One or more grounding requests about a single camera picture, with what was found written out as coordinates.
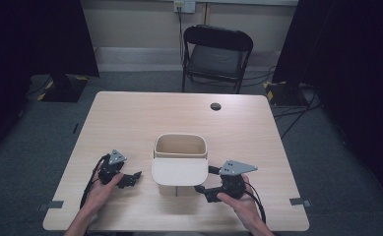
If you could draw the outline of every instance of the person's arm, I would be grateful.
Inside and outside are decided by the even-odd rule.
[[[112,180],[103,185],[98,180],[98,171],[95,174],[95,181],[91,186],[90,193],[87,196],[86,202],[83,207],[78,211],[65,236],[84,235],[87,231],[88,225],[95,214],[107,203],[114,186],[123,178],[123,174],[115,175]]]
[[[249,178],[242,175],[244,182],[249,183]],[[252,189],[246,185],[246,190],[253,193]],[[240,199],[234,199],[225,193],[218,193],[217,197],[229,205],[236,212],[237,217],[243,223],[243,226],[249,230],[254,236],[274,236],[268,226],[259,216],[255,201],[247,194]]]

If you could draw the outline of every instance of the black folding chair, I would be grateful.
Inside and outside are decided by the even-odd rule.
[[[253,48],[253,41],[246,33],[235,29],[223,29],[198,25],[184,32],[184,58],[182,91],[185,78],[206,78],[234,83],[240,93],[247,62]]]

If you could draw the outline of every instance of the tape strip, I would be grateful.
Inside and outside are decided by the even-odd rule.
[[[50,208],[62,208],[63,201],[50,201],[47,204],[40,204],[37,208],[39,211],[47,211]]]
[[[292,206],[303,205],[304,207],[311,207],[312,204],[309,200],[303,200],[302,198],[289,199]]]

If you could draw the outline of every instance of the beige bin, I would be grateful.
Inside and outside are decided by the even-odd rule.
[[[160,184],[162,194],[195,193],[193,188],[178,187],[193,187],[206,181],[208,160],[204,138],[190,134],[159,136],[155,143],[152,176]]]

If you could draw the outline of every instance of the baseboard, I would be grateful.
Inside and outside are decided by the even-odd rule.
[[[280,51],[253,51],[247,71],[267,71],[275,66]],[[178,48],[95,48],[99,71],[181,71]]]

